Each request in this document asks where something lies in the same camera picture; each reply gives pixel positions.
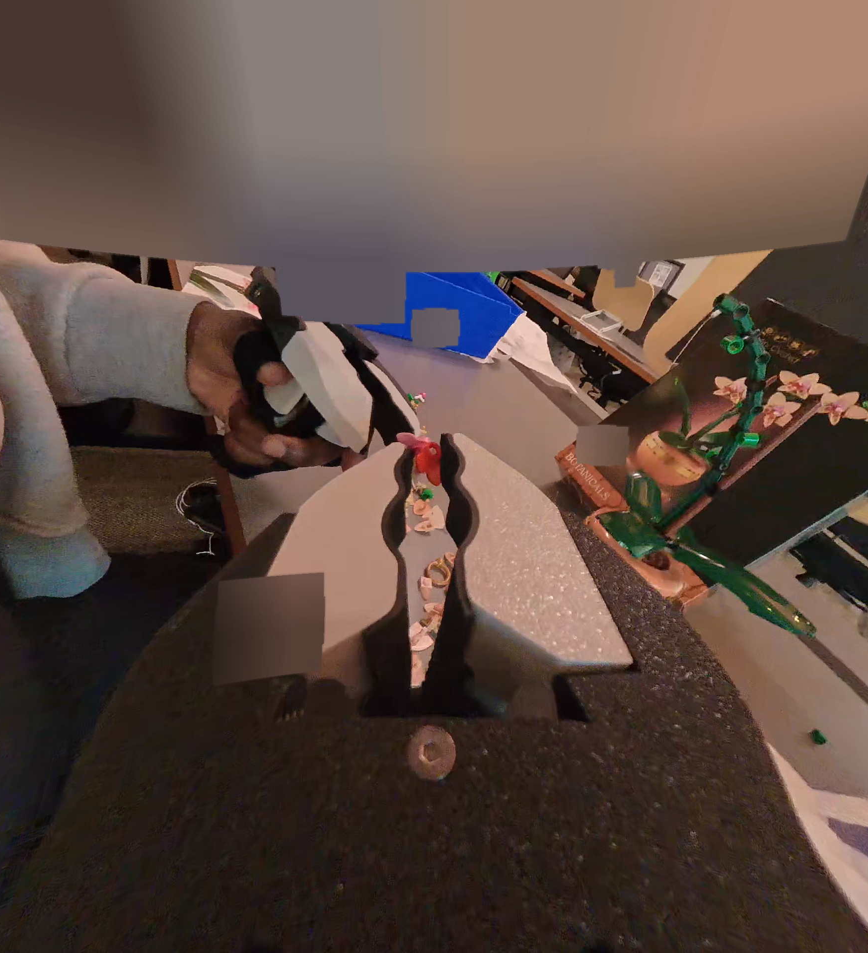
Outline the wooden background table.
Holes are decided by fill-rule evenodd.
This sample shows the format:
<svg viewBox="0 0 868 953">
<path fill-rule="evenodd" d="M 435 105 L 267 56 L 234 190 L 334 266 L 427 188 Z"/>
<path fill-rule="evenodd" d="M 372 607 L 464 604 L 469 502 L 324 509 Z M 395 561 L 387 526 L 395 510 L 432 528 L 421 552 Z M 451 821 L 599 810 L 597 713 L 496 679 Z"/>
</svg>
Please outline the wooden background table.
<svg viewBox="0 0 868 953">
<path fill-rule="evenodd" d="M 560 298 L 521 278 L 513 278 L 510 286 L 526 299 L 544 309 L 545 314 L 558 321 L 556 331 L 563 326 L 571 328 L 587 345 L 606 354 L 633 375 L 648 384 L 661 379 L 665 372 L 655 371 L 646 363 L 644 349 L 619 331 L 619 323 L 586 312 L 578 303 Z"/>
</svg>

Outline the white instruction booklet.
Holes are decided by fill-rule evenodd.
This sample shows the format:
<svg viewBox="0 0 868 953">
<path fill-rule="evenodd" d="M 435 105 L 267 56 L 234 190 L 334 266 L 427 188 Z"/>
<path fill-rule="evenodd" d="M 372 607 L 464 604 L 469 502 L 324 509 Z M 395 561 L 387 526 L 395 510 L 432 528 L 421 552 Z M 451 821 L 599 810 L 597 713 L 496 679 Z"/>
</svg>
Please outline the white instruction booklet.
<svg viewBox="0 0 868 953">
<path fill-rule="evenodd" d="M 868 928 L 868 797 L 813 788 L 772 745 L 766 747 L 811 846 Z"/>
</svg>

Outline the person's grey clothing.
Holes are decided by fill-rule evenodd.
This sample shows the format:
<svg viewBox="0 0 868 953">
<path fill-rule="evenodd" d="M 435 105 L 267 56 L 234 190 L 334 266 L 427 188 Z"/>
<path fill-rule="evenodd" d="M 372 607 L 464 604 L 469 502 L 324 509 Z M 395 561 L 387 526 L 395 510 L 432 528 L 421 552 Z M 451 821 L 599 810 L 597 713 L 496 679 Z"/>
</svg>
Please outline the person's grey clothing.
<svg viewBox="0 0 868 953">
<path fill-rule="evenodd" d="M 19 600 L 74 597 L 110 558 L 87 527 L 56 404 L 1 295 L 0 402 L 0 576 Z"/>
</svg>

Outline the crumpled white paper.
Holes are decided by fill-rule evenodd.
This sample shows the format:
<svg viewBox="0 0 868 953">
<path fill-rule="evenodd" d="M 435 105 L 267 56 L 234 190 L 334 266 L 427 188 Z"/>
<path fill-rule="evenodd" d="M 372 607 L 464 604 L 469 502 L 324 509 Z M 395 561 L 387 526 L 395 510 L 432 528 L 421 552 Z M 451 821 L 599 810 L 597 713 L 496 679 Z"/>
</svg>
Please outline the crumpled white paper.
<svg viewBox="0 0 868 953">
<path fill-rule="evenodd" d="M 512 360 L 521 369 L 538 375 L 549 385 L 576 395 L 578 392 L 551 358 L 547 334 L 525 312 L 518 316 L 485 361 Z"/>
</svg>

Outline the pile of small brick pieces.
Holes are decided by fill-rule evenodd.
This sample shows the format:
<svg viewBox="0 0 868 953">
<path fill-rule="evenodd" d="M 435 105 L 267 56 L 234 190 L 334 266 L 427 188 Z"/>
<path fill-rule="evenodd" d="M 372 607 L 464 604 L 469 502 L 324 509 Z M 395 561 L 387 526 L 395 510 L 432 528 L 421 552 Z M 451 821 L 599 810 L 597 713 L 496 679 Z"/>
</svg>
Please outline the pile of small brick pieces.
<svg viewBox="0 0 868 953">
<path fill-rule="evenodd" d="M 424 426 L 421 436 L 436 441 Z M 408 451 L 413 469 L 404 502 L 405 537 L 400 552 L 406 570 L 410 684 L 420 689 L 440 630 L 457 544 L 446 529 L 448 494 L 417 473 L 414 453 Z"/>
</svg>

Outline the person's left forearm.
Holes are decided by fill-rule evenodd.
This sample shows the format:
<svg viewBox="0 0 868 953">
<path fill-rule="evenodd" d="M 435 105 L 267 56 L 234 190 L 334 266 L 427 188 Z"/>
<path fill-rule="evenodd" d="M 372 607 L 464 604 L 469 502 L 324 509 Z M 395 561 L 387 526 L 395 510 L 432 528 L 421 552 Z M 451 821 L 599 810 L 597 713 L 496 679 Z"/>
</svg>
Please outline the person's left forearm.
<svg viewBox="0 0 868 953">
<path fill-rule="evenodd" d="M 63 406 L 140 399 L 207 414 L 187 382 L 189 321 L 207 302 L 0 241 L 0 322 L 22 333 L 24 356 Z"/>
</svg>

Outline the person's left hand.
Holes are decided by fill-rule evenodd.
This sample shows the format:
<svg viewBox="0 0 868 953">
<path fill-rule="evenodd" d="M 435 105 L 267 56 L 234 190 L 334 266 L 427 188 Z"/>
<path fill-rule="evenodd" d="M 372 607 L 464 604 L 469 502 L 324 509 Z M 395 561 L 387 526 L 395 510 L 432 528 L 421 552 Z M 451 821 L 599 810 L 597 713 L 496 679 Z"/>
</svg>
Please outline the person's left hand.
<svg viewBox="0 0 868 953">
<path fill-rule="evenodd" d="M 349 448 L 321 436 L 298 438 L 270 433 L 250 408 L 234 364 L 237 341 L 254 329 L 256 320 L 240 311 L 227 311 L 202 302 L 193 309 L 187 329 L 186 380 L 191 394 L 224 424 L 224 446 L 238 464 L 268 468 L 326 466 L 334 461 L 348 470 L 364 460 Z"/>
</svg>

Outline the brown fabric chair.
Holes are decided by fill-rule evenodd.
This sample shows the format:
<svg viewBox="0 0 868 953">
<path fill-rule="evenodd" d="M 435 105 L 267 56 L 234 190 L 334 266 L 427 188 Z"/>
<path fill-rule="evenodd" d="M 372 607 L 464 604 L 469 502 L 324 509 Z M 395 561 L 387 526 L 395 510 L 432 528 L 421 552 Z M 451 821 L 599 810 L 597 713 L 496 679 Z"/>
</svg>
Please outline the brown fabric chair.
<svg viewBox="0 0 868 953">
<path fill-rule="evenodd" d="M 207 454 L 91 446 L 71 453 L 88 526 L 110 554 L 232 556 Z"/>
</svg>

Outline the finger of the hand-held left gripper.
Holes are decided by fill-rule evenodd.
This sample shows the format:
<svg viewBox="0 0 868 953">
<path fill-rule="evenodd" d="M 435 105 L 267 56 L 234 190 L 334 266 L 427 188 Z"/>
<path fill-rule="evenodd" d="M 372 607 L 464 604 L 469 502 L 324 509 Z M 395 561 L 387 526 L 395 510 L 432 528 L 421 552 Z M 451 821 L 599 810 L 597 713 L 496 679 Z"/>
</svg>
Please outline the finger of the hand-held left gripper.
<svg viewBox="0 0 868 953">
<path fill-rule="evenodd" d="M 284 412 L 301 397 L 321 414 L 330 443 L 360 453 L 370 441 L 372 398 L 345 353 L 342 340 L 325 323 L 305 323 L 284 346 L 292 381 L 284 386 Z"/>
<path fill-rule="evenodd" d="M 378 363 L 378 351 L 355 328 L 341 328 L 345 356 L 371 401 L 370 434 L 385 446 L 398 435 L 421 435 L 421 423 L 406 392 Z"/>
</svg>

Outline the grey desk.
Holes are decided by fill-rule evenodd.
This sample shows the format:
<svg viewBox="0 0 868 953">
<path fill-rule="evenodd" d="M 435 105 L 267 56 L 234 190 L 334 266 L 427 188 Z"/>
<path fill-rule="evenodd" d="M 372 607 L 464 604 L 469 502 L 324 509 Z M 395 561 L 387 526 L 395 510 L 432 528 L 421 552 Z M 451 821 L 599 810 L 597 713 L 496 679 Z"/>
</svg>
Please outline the grey desk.
<svg viewBox="0 0 868 953">
<path fill-rule="evenodd" d="M 431 431 L 458 431 L 564 508 L 635 661 L 571 686 L 584 721 L 452 721 L 442 781 L 406 766 L 390 720 L 285 721 L 279 792 L 304 925 L 285 951 L 868 951 L 779 777 L 865 797 L 868 696 L 831 650 L 717 590 L 682 614 L 580 525 L 553 456 L 593 419 L 512 365 L 413 353 Z M 829 742 L 814 745 L 809 731 Z"/>
</svg>

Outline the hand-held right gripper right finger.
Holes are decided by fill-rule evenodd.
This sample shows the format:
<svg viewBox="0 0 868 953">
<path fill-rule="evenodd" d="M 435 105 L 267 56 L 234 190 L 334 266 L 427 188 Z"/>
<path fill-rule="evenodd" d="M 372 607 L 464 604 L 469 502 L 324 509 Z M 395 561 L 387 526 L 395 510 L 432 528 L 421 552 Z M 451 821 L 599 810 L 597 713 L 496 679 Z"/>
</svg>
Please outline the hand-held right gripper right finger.
<svg viewBox="0 0 868 953">
<path fill-rule="evenodd" d="M 584 717 L 571 680 L 633 658 L 559 508 L 468 436 L 445 434 L 440 448 L 456 550 L 421 709 Z"/>
</svg>

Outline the tan wooden chair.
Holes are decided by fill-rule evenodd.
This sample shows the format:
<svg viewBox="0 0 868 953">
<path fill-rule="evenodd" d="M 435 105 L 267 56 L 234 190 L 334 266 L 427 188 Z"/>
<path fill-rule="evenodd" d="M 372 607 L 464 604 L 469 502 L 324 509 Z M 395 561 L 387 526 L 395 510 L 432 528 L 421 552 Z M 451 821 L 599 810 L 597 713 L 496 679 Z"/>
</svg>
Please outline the tan wooden chair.
<svg viewBox="0 0 868 953">
<path fill-rule="evenodd" d="M 591 295 L 593 317 L 589 322 L 593 333 L 645 363 L 642 346 L 633 341 L 629 333 L 642 328 L 656 294 L 655 287 L 641 277 L 637 276 L 631 287 L 620 288 L 614 271 L 600 270 Z"/>
</svg>

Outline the blue plastic bin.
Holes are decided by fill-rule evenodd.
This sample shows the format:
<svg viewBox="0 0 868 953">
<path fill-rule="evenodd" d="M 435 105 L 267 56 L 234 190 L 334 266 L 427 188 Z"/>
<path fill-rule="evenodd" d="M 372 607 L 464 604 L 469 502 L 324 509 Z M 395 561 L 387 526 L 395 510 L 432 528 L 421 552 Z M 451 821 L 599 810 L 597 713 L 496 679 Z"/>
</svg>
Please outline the blue plastic bin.
<svg viewBox="0 0 868 953">
<path fill-rule="evenodd" d="M 486 273 L 410 272 L 402 320 L 358 329 L 488 361 L 522 313 Z"/>
</svg>

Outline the dark orchid product box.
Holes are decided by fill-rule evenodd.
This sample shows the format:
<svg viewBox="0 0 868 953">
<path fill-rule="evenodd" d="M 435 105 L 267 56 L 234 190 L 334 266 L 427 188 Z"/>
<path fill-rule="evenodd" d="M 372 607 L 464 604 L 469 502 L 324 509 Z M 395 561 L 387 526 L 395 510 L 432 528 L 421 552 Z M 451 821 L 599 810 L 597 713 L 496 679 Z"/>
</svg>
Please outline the dark orchid product box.
<svg viewBox="0 0 868 953">
<path fill-rule="evenodd" d="M 749 307 L 771 355 L 765 410 L 752 426 L 762 442 L 736 454 L 724 491 L 686 524 L 701 545 L 747 567 L 868 493 L 868 344 L 773 299 Z M 697 487 L 708 468 L 700 451 L 667 449 L 659 433 L 680 426 L 676 377 L 690 399 L 691 433 L 744 397 L 749 358 L 721 345 L 733 332 L 727 316 L 710 314 L 666 375 L 607 419 L 628 438 L 617 465 L 594 467 L 576 442 L 559 452 L 561 473 L 589 511 L 625 508 L 635 464 L 657 479 L 665 510 Z"/>
</svg>

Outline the brick orchid plant model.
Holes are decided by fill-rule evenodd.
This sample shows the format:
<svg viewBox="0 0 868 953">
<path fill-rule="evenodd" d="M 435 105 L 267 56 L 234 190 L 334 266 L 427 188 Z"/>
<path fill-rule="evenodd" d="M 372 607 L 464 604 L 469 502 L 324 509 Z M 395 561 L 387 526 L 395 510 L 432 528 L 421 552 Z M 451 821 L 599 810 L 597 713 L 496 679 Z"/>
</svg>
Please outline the brick orchid plant model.
<svg viewBox="0 0 868 953">
<path fill-rule="evenodd" d="M 768 583 L 738 563 L 701 545 L 687 530 L 688 519 L 700 504 L 710 503 L 725 489 L 726 474 L 741 450 L 756 449 L 762 436 L 752 426 L 765 410 L 767 371 L 771 355 L 761 329 L 750 315 L 750 307 L 733 295 L 723 293 L 714 299 L 711 317 L 727 316 L 734 332 L 722 339 L 730 355 L 745 353 L 749 358 L 744 397 L 732 409 L 724 411 L 712 423 L 691 433 L 691 404 L 680 378 L 673 380 L 681 409 L 677 431 L 659 433 L 660 442 L 671 450 L 700 451 L 700 460 L 708 464 L 697 487 L 676 506 L 663 508 L 661 488 L 649 476 L 643 464 L 635 464 L 627 476 L 623 499 L 625 508 L 603 508 L 586 520 L 594 530 L 604 530 L 608 543 L 618 545 L 618 554 L 631 558 L 640 569 L 656 554 L 690 569 L 703 583 L 731 592 L 753 615 L 798 637 L 813 638 L 814 625 Z"/>
</svg>

